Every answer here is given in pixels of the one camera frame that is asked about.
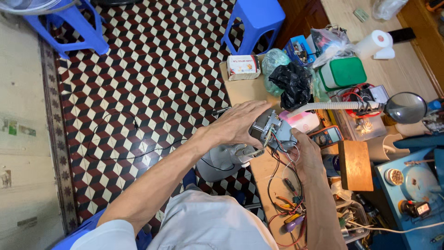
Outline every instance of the patterned tile floor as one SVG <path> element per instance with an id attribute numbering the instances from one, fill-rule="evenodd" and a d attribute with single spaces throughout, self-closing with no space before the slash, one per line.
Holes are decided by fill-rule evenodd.
<path id="1" fill-rule="evenodd" d="M 179 143 L 136 159 L 95 158 L 131 158 L 190 138 L 197 128 L 216 120 L 213 109 L 230 104 L 218 65 L 230 55 L 220 39 L 233 6 L 232 0 L 143 0 L 98 6 L 107 21 L 102 28 L 108 53 L 71 51 L 69 60 L 56 60 L 81 221 L 106 208 Z M 55 34 L 60 41 L 82 41 L 69 25 Z M 239 36 L 242 25 L 231 31 L 237 46 Z M 242 190 L 246 204 L 259 202 L 248 168 L 215 183 L 199 178 L 198 184 L 213 195 Z M 178 185 L 173 196 L 182 191 Z M 153 233 L 159 230 L 164 209 L 149 222 Z M 253 212 L 264 220 L 261 209 Z"/>

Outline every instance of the toilet paper roll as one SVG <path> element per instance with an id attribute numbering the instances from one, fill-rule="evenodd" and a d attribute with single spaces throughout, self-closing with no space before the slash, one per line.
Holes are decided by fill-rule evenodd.
<path id="1" fill-rule="evenodd" d="M 359 49 L 359 52 L 356 54 L 361 60 L 367 59 L 389 45 L 390 40 L 387 33 L 381 30 L 374 30 L 370 35 L 356 44 Z"/>

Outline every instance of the hand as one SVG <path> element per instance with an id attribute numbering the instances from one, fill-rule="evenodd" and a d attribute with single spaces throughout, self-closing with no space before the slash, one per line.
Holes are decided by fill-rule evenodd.
<path id="1" fill-rule="evenodd" d="M 266 101 L 247 101 L 236 104 L 212 124 L 199 128 L 196 133 L 207 134 L 207 138 L 213 142 L 212 146 L 244 143 L 263 149 L 262 143 L 251 137 L 248 130 L 256 118 L 270 107 L 271 103 Z"/>
<path id="2" fill-rule="evenodd" d="M 296 163 L 296 171 L 302 184 L 309 186 L 315 181 L 327 178 L 319 146 L 297 129 L 291 129 L 291 133 L 297 139 L 296 147 L 299 151 L 296 148 L 291 149 L 290 158 L 295 161 L 298 153 L 300 154 L 299 161 Z"/>

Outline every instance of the wooden workbench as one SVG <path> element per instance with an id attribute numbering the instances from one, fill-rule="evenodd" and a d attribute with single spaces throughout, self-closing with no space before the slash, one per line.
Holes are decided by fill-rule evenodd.
<path id="1" fill-rule="evenodd" d="M 371 15 L 372 6 L 368 0 L 321 0 L 321 2 L 330 22 L 346 28 L 349 39 L 353 43 L 363 39 L 375 29 L 387 32 L 402 28 L 396 18 L 389 21 L 378 21 L 370 17 L 365 23 L 361 23 L 353 15 L 353 11 L 359 7 Z M 390 96 L 399 92 L 410 91 L 419 94 L 426 101 L 437 98 L 437 94 L 411 44 L 396 44 L 393 49 L 396 53 L 394 59 L 363 60 L 364 69 L 368 78 L 367 82 L 373 85 L 384 85 Z M 256 80 L 249 80 L 248 83 L 242 84 L 241 81 L 227 81 L 226 73 L 224 74 L 224 70 L 226 72 L 226 65 L 221 63 L 220 67 L 232 105 L 249 100 L 267 100 L 272 102 L 274 105 L 273 108 L 279 111 L 279 98 L 275 98 L 265 92 L 262 75 Z M 327 151 L 328 153 L 337 153 L 337 146 L 329 147 Z M 282 155 L 281 159 L 287 162 L 285 156 Z M 273 215 L 278 213 L 267 194 L 268 180 L 276 167 L 276 160 L 266 152 L 262 156 L 253 159 L 250 163 L 265 216 L 267 220 L 269 220 Z M 282 177 L 283 169 L 284 166 L 281 165 L 275 176 Z M 288 177 L 293 185 L 296 186 L 295 183 L 297 182 L 295 177 L 289 170 L 285 171 L 284 177 Z M 278 178 L 273 179 L 271 182 L 270 194 L 274 201 L 277 201 L 275 197 L 278 195 L 286 198 L 292 197 L 290 190 Z M 280 217 L 275 218 L 270 228 L 278 243 L 288 245 L 291 244 L 293 240 L 290 234 L 286 234 L 281 230 L 284 219 L 285 218 Z M 298 228 L 293 231 L 295 237 L 297 237 L 298 232 Z M 305 246 L 304 238 L 301 239 L 300 245 Z"/>

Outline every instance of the purple screwdriver handle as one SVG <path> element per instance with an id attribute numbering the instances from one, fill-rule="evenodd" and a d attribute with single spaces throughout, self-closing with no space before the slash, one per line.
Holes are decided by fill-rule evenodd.
<path id="1" fill-rule="evenodd" d="M 299 216 L 299 217 L 297 217 L 294 221 L 285 224 L 285 226 L 284 226 L 284 227 L 285 227 L 285 231 L 286 231 L 287 233 L 293 231 L 293 229 L 294 229 L 297 225 L 301 224 L 303 220 L 304 220 L 304 217 L 303 217 L 303 216 Z"/>

